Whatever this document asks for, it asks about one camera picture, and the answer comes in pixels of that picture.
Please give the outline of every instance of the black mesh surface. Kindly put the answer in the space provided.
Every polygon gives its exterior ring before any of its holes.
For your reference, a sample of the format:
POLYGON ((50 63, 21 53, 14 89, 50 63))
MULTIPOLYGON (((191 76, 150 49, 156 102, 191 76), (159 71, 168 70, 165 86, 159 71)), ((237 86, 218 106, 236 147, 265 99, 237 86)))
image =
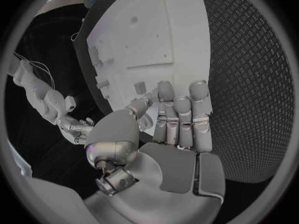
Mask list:
POLYGON ((211 39, 213 151, 227 179, 275 174, 294 115, 288 61, 267 21, 247 0, 204 0, 211 39))

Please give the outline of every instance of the perforated mesh panel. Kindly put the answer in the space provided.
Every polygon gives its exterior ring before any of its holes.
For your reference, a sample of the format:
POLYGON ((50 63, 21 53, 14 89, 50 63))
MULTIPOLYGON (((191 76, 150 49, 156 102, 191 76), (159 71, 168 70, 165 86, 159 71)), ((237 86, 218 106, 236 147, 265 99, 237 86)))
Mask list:
POLYGON ((211 39, 213 152, 226 178, 261 182, 275 174, 294 114, 288 61, 267 21, 247 0, 204 0, 211 39))

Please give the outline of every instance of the black background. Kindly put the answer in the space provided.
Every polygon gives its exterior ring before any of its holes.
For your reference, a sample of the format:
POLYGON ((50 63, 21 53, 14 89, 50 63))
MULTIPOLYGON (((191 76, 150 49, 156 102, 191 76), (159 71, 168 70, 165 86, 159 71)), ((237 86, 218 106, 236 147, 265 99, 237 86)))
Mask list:
MULTIPOLYGON (((269 0, 274 1, 278 5, 276 9, 277 13, 284 13, 284 23, 288 24, 293 30, 293 37, 296 39, 298 37, 299 31, 299 22, 298 20, 298 0, 269 0)), ((10 22, 13 22, 15 19, 15 14, 19 9, 20 5, 24 0, 0 0, 1 6, 1 32, 4 32, 5 27, 10 22)), ((1 175, 1 218, 2 220, 9 221, 11 223, 16 222, 25 222, 25 223, 36 223, 34 218, 25 211, 23 206, 18 202, 10 187, 7 185, 5 178, 1 175)), ((264 219, 263 224, 272 224, 277 222, 298 222, 298 191, 299 187, 299 174, 296 175, 292 185, 288 189, 287 193, 284 195, 282 200, 277 204, 274 210, 270 213, 268 217, 264 219)))

